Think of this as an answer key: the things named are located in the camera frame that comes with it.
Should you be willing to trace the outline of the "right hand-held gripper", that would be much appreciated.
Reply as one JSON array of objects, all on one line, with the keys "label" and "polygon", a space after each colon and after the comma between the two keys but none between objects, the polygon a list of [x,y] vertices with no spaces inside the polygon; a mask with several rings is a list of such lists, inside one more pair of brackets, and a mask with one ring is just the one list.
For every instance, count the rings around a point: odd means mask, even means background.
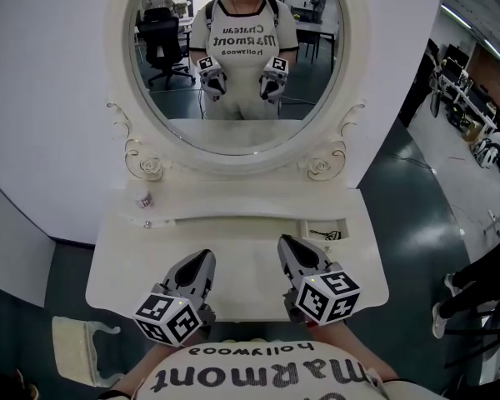
[{"label": "right hand-held gripper", "polygon": [[301,238],[282,235],[277,252],[292,287],[284,295],[287,315],[294,323],[306,319],[326,326],[350,317],[361,296],[361,287],[338,262]]}]

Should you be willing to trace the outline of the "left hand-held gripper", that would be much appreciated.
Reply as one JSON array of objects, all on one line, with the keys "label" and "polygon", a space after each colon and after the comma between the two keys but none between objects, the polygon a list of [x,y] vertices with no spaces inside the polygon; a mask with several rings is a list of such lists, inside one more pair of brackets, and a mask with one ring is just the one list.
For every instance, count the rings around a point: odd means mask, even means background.
[{"label": "left hand-held gripper", "polygon": [[196,331],[216,321],[205,303],[213,286],[216,257],[203,249],[170,268],[164,281],[145,294],[132,314],[150,341],[181,347]]}]

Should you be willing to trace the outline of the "white ornate dressing table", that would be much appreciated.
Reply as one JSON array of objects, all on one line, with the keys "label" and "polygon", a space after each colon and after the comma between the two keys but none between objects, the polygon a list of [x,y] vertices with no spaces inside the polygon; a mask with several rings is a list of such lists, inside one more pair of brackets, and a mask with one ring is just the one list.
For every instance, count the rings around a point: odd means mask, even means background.
[{"label": "white ornate dressing table", "polygon": [[[282,321],[289,289],[278,259],[278,239],[297,234],[299,220],[345,218],[349,238],[326,253],[360,285],[356,311],[388,301],[388,282],[366,204],[350,180],[363,153],[356,122],[342,133],[353,160],[346,172],[315,182],[297,166],[250,177],[219,177],[168,167],[149,182],[130,176],[114,193],[97,237],[86,299],[94,308],[129,317],[171,266],[202,249],[217,259],[208,301],[222,321]],[[148,189],[153,207],[139,208],[133,194]],[[149,218],[174,227],[146,229]]]}]

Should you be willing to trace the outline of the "person's right forearm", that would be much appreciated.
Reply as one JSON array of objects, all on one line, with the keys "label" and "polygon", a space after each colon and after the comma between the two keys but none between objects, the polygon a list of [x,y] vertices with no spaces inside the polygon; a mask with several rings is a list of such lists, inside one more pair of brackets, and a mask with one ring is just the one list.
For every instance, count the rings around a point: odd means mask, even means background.
[{"label": "person's right forearm", "polygon": [[373,371],[382,383],[398,380],[397,373],[379,356],[366,347],[344,322],[309,328],[313,339],[342,351],[347,375],[342,374],[342,364],[332,364],[332,372],[338,383],[370,383],[377,385],[366,371]]}]

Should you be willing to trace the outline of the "person's left forearm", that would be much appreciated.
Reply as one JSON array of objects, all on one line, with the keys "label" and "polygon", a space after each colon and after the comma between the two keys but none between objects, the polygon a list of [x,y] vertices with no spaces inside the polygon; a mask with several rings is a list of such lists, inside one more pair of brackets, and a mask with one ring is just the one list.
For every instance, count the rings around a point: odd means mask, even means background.
[{"label": "person's left forearm", "polygon": [[180,347],[156,344],[112,389],[117,391],[120,397],[131,398],[153,370],[179,350]]}]

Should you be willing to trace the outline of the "cream printed shirt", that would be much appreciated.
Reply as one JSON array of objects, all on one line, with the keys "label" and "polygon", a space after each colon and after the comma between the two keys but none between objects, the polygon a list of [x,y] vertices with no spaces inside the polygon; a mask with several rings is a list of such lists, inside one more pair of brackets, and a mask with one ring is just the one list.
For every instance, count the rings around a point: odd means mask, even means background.
[{"label": "cream printed shirt", "polygon": [[204,343],[160,362],[132,394],[99,400],[444,400],[413,382],[385,382],[321,342]]}]

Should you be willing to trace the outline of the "oval white framed mirror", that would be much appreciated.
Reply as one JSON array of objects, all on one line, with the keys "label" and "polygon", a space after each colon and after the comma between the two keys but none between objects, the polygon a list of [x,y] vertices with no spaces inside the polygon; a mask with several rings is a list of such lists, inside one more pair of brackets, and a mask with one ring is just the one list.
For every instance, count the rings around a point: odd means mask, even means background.
[{"label": "oval white framed mirror", "polygon": [[132,56],[132,2],[109,0],[105,14],[106,64],[112,83],[114,125],[125,135],[124,162],[132,178],[157,182],[168,167],[232,178],[297,166],[306,178],[328,181],[346,172],[343,129],[365,107],[359,97],[370,38],[366,0],[341,0],[345,22],[342,61],[323,96],[302,121],[171,121],[137,80]]}]

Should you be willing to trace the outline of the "white partition panel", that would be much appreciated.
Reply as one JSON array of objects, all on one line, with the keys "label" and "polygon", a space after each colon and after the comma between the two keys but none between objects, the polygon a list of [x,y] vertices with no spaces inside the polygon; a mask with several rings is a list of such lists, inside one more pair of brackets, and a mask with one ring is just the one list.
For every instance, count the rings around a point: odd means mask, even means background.
[{"label": "white partition panel", "polygon": [[0,190],[0,289],[43,307],[55,246]]}]

